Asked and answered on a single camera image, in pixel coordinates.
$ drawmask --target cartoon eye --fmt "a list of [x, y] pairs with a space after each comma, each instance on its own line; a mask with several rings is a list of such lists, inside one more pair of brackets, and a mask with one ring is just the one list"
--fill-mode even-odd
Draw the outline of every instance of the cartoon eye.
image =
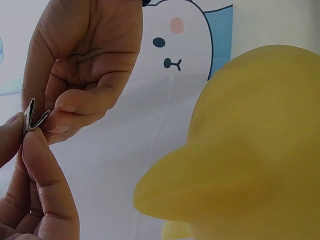
[[153, 39], [153, 45], [157, 48], [163, 48], [166, 45], [166, 41], [162, 37], [156, 37]]

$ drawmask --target finger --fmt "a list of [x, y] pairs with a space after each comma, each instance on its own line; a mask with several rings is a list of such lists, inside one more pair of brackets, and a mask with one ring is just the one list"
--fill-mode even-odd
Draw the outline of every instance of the finger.
[[55, 108], [57, 98], [68, 89], [67, 82], [51, 74], [45, 90], [45, 110]]
[[41, 219], [44, 217], [42, 205], [40, 202], [39, 194], [38, 194], [38, 186], [35, 182], [35, 178], [33, 177], [30, 170], [27, 170], [29, 181], [29, 212], [25, 214], [23, 219], [16, 226], [16, 230], [19, 233], [29, 233], [33, 234], [39, 225]]
[[24, 128], [24, 115], [19, 112], [0, 126], [0, 168], [18, 152]]
[[22, 147], [23, 161], [37, 183], [44, 213], [38, 236], [46, 240], [79, 237], [79, 217], [72, 193], [41, 130], [29, 132]]
[[[105, 92], [110, 96], [113, 90], [108, 88]], [[81, 89], [69, 89], [62, 93], [55, 102], [55, 109], [67, 113], [78, 115], [94, 115], [106, 113], [109, 108], [108, 102], [102, 101], [100, 95], [97, 95], [92, 89], [90, 91]]]
[[73, 131], [74, 129], [80, 129], [85, 126], [89, 126], [95, 121], [101, 119], [103, 116], [104, 113], [80, 115], [61, 111], [55, 108], [48, 116], [47, 121], [42, 128], [45, 132], [61, 134], [67, 131]]
[[8, 239], [8, 240], [42, 240], [42, 239], [33, 234], [26, 233], [26, 234], [17, 234], [15, 238]]
[[72, 129], [62, 133], [51, 133], [45, 131], [43, 134], [49, 145], [57, 144], [68, 140], [69, 138], [76, 135], [81, 130], [81, 127], [73, 127]]
[[22, 109], [33, 97], [38, 119], [46, 103], [45, 91], [57, 59], [65, 59], [84, 38], [90, 1], [49, 1], [34, 30], [28, 49], [22, 85]]
[[0, 199], [0, 222], [13, 229], [30, 211], [29, 176], [22, 160], [22, 149], [18, 152], [11, 182]]

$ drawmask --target cartoon face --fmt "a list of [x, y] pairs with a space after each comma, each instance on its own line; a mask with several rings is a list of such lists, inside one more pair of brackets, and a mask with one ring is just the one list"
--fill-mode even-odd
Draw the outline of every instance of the cartoon face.
[[208, 80], [212, 37], [201, 10], [188, 0], [163, 0], [143, 9], [141, 51], [132, 78], [186, 76]]

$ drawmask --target fingernail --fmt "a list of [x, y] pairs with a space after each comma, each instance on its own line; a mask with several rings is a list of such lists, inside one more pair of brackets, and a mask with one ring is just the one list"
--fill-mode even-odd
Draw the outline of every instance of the fingernail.
[[16, 113], [15, 115], [13, 115], [12, 117], [9, 118], [8, 121], [6, 121], [7, 124], [13, 123], [14, 121], [16, 121], [19, 116], [21, 115], [21, 112]]
[[66, 131], [68, 131], [70, 129], [69, 125], [66, 124], [60, 124], [58, 125], [55, 129], [53, 130], [47, 130], [49, 133], [53, 133], [53, 134], [60, 134], [60, 133], [64, 133]]
[[67, 113], [74, 113], [75, 111], [77, 111], [76, 107], [68, 104], [68, 103], [63, 103], [61, 105], [59, 105], [57, 108], [59, 108], [59, 110], [67, 112]]
[[37, 127], [35, 130], [32, 131], [34, 133], [34, 135], [36, 136], [36, 138], [42, 143], [42, 145], [46, 148], [48, 148], [48, 142], [47, 139], [44, 135], [44, 133], [41, 131], [41, 129], [39, 127]]

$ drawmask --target cartoon mouth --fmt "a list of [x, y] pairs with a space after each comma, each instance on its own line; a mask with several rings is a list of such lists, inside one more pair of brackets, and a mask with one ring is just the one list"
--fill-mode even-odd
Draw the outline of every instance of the cartoon mouth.
[[181, 71], [181, 67], [180, 67], [180, 64], [181, 64], [182, 60], [179, 59], [179, 61], [177, 63], [175, 62], [172, 62], [170, 58], [166, 58], [164, 61], [163, 61], [163, 66], [168, 69], [170, 68], [171, 66], [176, 66], [178, 68], [178, 71], [180, 72]]

